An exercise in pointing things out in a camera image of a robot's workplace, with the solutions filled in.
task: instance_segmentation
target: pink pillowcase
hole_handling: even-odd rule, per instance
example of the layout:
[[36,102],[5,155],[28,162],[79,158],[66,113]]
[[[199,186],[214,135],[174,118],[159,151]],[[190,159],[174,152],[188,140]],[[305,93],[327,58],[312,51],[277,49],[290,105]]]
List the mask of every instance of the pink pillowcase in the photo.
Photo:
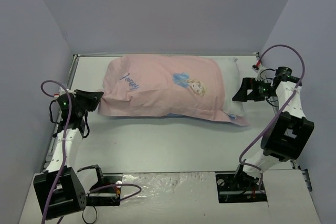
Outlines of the pink pillowcase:
[[98,113],[165,116],[170,113],[233,122],[222,111],[224,84],[214,60],[197,56],[125,55],[109,63]]

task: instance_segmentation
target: pillow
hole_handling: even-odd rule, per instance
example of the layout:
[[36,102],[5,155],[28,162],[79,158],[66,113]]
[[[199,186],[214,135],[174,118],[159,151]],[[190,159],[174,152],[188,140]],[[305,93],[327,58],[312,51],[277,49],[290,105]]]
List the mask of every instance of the pillow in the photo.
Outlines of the pillow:
[[223,112],[225,85],[214,60],[197,56],[126,55],[109,63],[98,113],[186,115],[247,125]]
[[242,102],[232,101],[232,98],[238,92],[240,88],[240,76],[239,69],[237,65],[237,58],[225,58],[220,59],[220,64],[218,64],[220,68],[220,72],[222,74],[223,82],[224,82],[224,92],[225,92],[225,100],[223,111],[230,116],[245,116],[245,111],[243,108]]

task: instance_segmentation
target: black cable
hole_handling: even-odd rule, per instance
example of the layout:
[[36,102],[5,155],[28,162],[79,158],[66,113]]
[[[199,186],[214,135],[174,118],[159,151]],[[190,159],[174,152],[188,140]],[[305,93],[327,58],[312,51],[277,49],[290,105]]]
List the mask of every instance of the black cable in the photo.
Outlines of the black cable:
[[267,102],[269,105],[273,106],[273,107],[276,107],[276,108],[278,107],[278,106],[272,104],[272,103],[271,103],[269,100],[267,100],[267,99],[266,99],[266,102]]
[[93,222],[87,222],[85,219],[84,219],[84,211],[82,212],[82,219],[83,219],[83,221],[84,221],[84,223],[85,224],[94,224],[96,221],[97,221],[97,218],[98,218],[98,213],[97,213],[97,209],[96,209],[96,207],[92,204],[92,207],[94,208],[94,210],[95,210],[95,212],[96,212],[96,218],[94,219],[94,221]]
[[50,102],[50,105],[49,105],[49,117],[50,117],[50,121],[51,121],[52,123],[55,123],[55,124],[58,124],[58,125],[59,125],[58,122],[54,121],[54,119],[53,119],[53,117],[52,117],[52,110],[51,110],[51,106],[52,106],[52,104],[53,104],[54,102],[56,102],[56,101],[57,101],[57,100],[52,100],[52,101]]
[[89,127],[89,123],[88,123],[88,112],[85,113],[84,118],[85,118],[85,125],[86,125],[86,128],[87,128],[88,132],[86,133],[86,135],[83,138],[87,138],[90,134],[90,127]]
[[273,69],[273,68],[267,68],[267,69],[264,69],[264,70],[259,74],[259,76],[260,76],[260,78],[262,78],[263,80],[268,80],[268,79],[271,79],[271,80],[272,80],[272,78],[263,78],[263,77],[261,76],[262,73],[265,72],[265,71],[267,71],[267,70],[277,71],[276,69]]
[[243,195],[244,193],[246,193],[247,190],[251,187],[251,184],[252,184],[252,182],[250,181],[250,183],[248,184],[248,186],[245,187],[244,191],[242,193],[240,193],[239,195]]

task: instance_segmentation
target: wire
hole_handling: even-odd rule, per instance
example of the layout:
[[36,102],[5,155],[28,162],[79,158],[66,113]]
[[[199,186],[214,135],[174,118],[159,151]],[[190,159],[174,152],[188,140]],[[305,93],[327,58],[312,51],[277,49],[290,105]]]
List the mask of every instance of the wire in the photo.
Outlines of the wire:
[[52,100],[52,101],[50,102],[50,105],[49,105],[49,117],[50,117],[50,121],[51,121],[51,123],[55,123],[55,124],[58,124],[58,125],[59,125],[58,122],[54,121],[54,119],[53,119],[53,117],[52,117],[52,110],[51,110],[51,106],[52,106],[52,104],[53,104],[54,102],[56,102],[56,101],[57,101],[57,100]]
[[274,105],[274,104],[272,104],[269,100],[267,100],[267,99],[265,99],[266,100],[266,102],[269,104],[269,105],[271,105],[272,107],[278,107],[278,106],[276,106],[276,105]]
[[86,133],[86,135],[83,138],[87,138],[90,134],[90,127],[89,127],[89,123],[88,123],[88,112],[85,113],[84,118],[85,118],[86,129],[88,130],[88,132]]
[[263,70],[262,72],[260,72],[260,74],[259,74],[260,78],[262,78],[263,80],[269,80],[269,79],[273,80],[272,78],[263,78],[263,77],[261,76],[262,73],[265,72],[265,71],[267,71],[267,70],[277,71],[276,69],[273,69],[273,68],[267,68],[267,69],[264,69],[264,70]]
[[306,72],[306,67],[305,67],[305,63],[303,61],[303,58],[302,56],[299,54],[299,52],[297,52],[294,48],[290,47],[290,46],[287,46],[287,45],[284,45],[284,44],[277,44],[277,45],[273,45],[269,48],[266,49],[265,52],[262,53],[262,55],[260,56],[260,59],[259,61],[262,60],[262,58],[265,56],[265,54],[271,50],[272,48],[275,48],[275,47],[285,47],[285,48],[288,48],[290,50],[292,50],[300,59],[301,61],[301,64],[302,64],[302,73],[301,73],[301,77],[299,79],[299,81],[296,83],[295,85],[295,89],[293,90],[293,94],[288,98],[288,100],[282,105],[282,107],[278,110],[277,114],[274,116],[274,118],[267,124],[267,126],[264,128],[264,130],[262,132],[260,132],[260,134],[243,150],[243,152],[240,154],[239,156],[239,163],[241,165],[247,165],[247,166],[250,166],[250,167],[253,167],[257,170],[260,171],[260,181],[259,181],[259,187],[258,187],[258,190],[261,192],[261,193],[264,193],[263,191],[261,191],[261,185],[263,184],[263,174],[261,172],[261,169],[260,167],[254,165],[254,164],[250,164],[250,163],[246,163],[244,160],[243,160],[243,157],[244,155],[248,152],[249,149],[251,149],[251,147],[253,145],[256,144],[256,142],[273,126],[273,124],[276,122],[276,120],[278,119],[278,117],[280,116],[280,114],[282,113],[282,111],[285,109],[285,107],[288,105],[288,103],[292,100],[292,98],[295,96],[296,94],[296,88],[301,84],[303,78],[304,78],[304,75],[305,75],[305,72]]
[[100,191],[100,190],[103,190],[103,189],[106,189],[106,188],[118,188],[119,186],[132,186],[132,187],[136,187],[137,189],[139,189],[138,191],[136,191],[135,193],[133,194],[130,194],[129,196],[126,196],[126,197],[123,197],[119,200],[116,200],[116,202],[119,202],[119,201],[123,201],[123,200],[126,200],[126,199],[129,199],[139,193],[141,193],[142,191],[142,188],[136,184],[111,184],[111,185],[107,185],[107,186],[101,186],[101,187],[98,187],[98,188],[95,188],[93,190],[90,191],[90,193],[95,193],[97,191]]
[[[58,170],[58,173],[55,177],[55,180],[54,182],[52,183],[52,186],[51,186],[51,189],[50,189],[50,192],[48,194],[48,197],[47,197],[47,200],[46,200],[46,203],[44,205],[44,210],[43,210],[43,216],[42,216],[42,221],[41,221],[41,224],[45,224],[46,222],[46,219],[47,219],[47,212],[48,212],[48,207],[49,207],[49,204],[50,204],[50,201],[51,201],[51,197],[53,195],[53,192],[54,192],[54,189],[56,188],[57,186],[57,181],[64,169],[64,165],[65,165],[65,161],[66,161],[66,153],[65,153],[65,139],[67,137],[67,129],[68,129],[68,126],[69,126],[69,122],[70,122],[70,116],[71,116],[71,110],[72,110],[72,103],[71,103],[71,96],[68,92],[68,90],[61,84],[59,83],[58,81],[53,81],[53,80],[47,80],[47,81],[44,81],[42,82],[41,84],[41,90],[42,92],[49,96],[49,97],[54,97],[53,95],[51,94],[48,94],[45,90],[44,90],[44,85],[46,83],[55,83],[57,85],[59,85],[61,88],[64,89],[65,93],[67,94],[67,97],[68,97],[68,100],[69,100],[69,114],[68,114],[68,118],[66,120],[66,123],[65,123],[65,126],[64,126],[64,131],[63,131],[63,138],[62,138],[62,153],[63,153],[63,160],[62,160],[62,164],[61,164],[61,167],[60,169]],[[59,220],[58,220],[58,224],[63,220],[63,218],[61,217]]]
[[[107,185],[107,186],[101,186],[101,187],[98,187],[96,189],[93,189],[90,191],[90,193],[95,193],[95,192],[98,192],[100,190],[103,190],[103,189],[106,189],[106,188],[113,188],[113,189],[118,189],[118,187],[121,187],[121,186],[132,186],[132,187],[136,187],[137,189],[139,189],[138,191],[136,191],[135,193],[133,194],[130,194],[129,196],[126,196],[126,197],[123,197],[119,200],[116,200],[116,202],[121,202],[123,200],[126,200],[126,199],[129,199],[137,194],[139,194],[141,191],[142,191],[142,188],[136,184],[111,184],[111,185]],[[96,212],[96,218],[94,219],[93,222],[87,222],[85,219],[84,219],[84,211],[82,213],[82,219],[84,221],[85,224],[94,224],[96,221],[97,221],[97,218],[98,218],[98,213],[97,213],[97,209],[95,206],[93,206],[95,212]]]
[[63,220],[64,216],[62,216],[61,218],[58,219],[58,222],[56,224],[60,224],[61,221]]
[[82,219],[83,219],[83,221],[84,221],[85,224],[94,224],[94,223],[96,223],[96,221],[97,221],[97,218],[98,218],[97,209],[96,209],[96,207],[95,207],[94,205],[92,205],[92,207],[94,208],[94,210],[95,210],[95,212],[96,212],[96,217],[95,217],[95,219],[94,219],[93,222],[87,222],[87,221],[84,219],[84,211],[83,211],[83,212],[82,212]]

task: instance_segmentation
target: cartoon princess print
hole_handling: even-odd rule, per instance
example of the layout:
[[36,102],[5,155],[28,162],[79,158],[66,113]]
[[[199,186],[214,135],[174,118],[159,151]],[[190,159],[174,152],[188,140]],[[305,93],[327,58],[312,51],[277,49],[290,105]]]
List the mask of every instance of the cartoon princess print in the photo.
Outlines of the cartoon princess print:
[[196,80],[196,79],[190,79],[189,74],[187,73],[175,73],[173,74],[173,81],[175,84],[188,88],[190,87],[192,91],[194,91],[195,94],[204,96],[206,89],[204,85]]

